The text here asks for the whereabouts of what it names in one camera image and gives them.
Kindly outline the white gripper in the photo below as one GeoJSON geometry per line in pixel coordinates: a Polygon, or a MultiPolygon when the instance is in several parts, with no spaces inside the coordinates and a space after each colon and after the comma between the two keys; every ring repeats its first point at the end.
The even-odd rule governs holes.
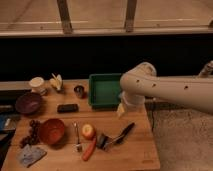
{"type": "Polygon", "coordinates": [[[145,103],[145,97],[142,95],[131,94],[123,91],[121,93],[121,102],[117,107],[118,118],[125,114],[126,110],[140,109],[145,103]]]}

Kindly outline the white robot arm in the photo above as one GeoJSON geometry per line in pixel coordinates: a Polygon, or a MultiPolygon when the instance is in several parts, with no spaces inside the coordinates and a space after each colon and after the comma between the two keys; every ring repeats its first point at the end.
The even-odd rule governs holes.
{"type": "Polygon", "coordinates": [[[213,115],[213,60],[198,75],[157,75],[155,67],[142,62],[120,78],[121,102],[127,109],[142,107],[145,97],[154,97],[213,115]]]}

